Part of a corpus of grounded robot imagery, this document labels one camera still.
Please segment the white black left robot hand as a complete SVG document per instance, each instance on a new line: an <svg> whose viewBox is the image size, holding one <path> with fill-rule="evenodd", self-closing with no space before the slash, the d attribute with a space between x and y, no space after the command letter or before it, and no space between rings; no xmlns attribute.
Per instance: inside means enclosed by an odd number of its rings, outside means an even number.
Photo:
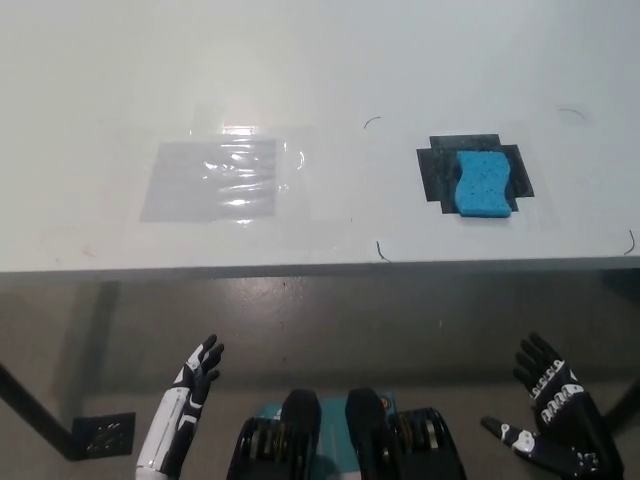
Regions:
<svg viewBox="0 0 640 480"><path fill-rule="evenodd" d="M165 391L135 467L137 479L177 479L181 475L211 384L219 377L224 345L215 334L204 340Z"/></svg>

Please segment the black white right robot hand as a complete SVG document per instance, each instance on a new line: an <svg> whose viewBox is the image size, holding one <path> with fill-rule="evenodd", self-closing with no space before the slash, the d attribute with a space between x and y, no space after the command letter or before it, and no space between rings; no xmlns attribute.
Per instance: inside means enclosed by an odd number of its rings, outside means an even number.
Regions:
<svg viewBox="0 0 640 480"><path fill-rule="evenodd" d="M516 456L561 479L622 479L625 467L604 416L567 361L533 332L514 377L527 390L535 431L491 416L480 424Z"/></svg>

